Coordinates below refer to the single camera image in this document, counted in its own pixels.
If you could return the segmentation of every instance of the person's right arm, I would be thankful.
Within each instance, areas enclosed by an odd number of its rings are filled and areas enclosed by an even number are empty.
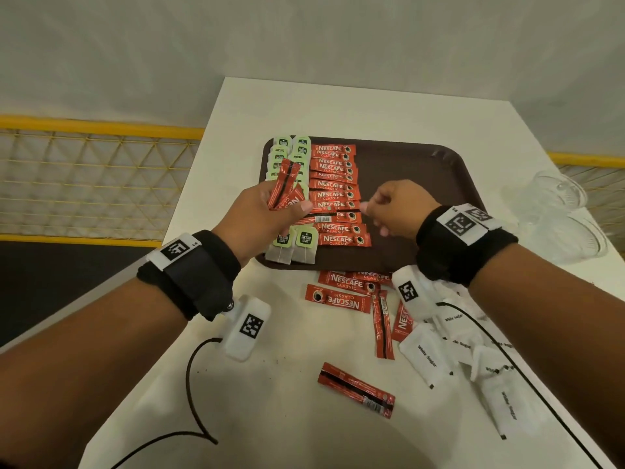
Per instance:
[[[363,212],[381,234],[414,240],[439,204],[417,184],[383,184]],[[614,464],[625,467],[625,303],[518,244],[469,292]]]

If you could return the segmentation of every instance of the forearm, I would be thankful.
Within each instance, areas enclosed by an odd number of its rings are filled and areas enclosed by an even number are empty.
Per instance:
[[[1,355],[0,460],[18,467],[62,462],[186,323],[157,287],[132,279]]]
[[[625,303],[520,245],[491,259],[469,291],[582,426],[623,460]]]

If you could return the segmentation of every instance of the person's left hand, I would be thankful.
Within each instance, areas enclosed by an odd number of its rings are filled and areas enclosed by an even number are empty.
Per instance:
[[[267,199],[275,185],[275,180],[266,180],[244,189],[213,229],[213,233],[230,247],[241,266],[262,253],[280,232],[288,230],[289,225],[313,208],[310,201],[302,201],[286,209],[270,211]]]

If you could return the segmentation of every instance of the barcode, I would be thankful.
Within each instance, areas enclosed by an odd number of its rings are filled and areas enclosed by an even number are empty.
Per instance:
[[[372,400],[370,400],[366,396],[363,397],[363,398],[364,398],[363,405],[365,405],[370,410],[373,410],[373,411],[379,413],[380,415],[384,414],[384,407],[382,405],[379,405],[378,403],[373,402]]]

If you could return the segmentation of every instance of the person's left arm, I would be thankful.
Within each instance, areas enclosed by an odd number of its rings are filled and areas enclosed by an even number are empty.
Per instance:
[[[274,183],[244,190],[213,229],[241,265],[312,206],[270,211]],[[62,465],[186,324],[166,294],[134,278],[0,355],[0,461],[17,468]]]

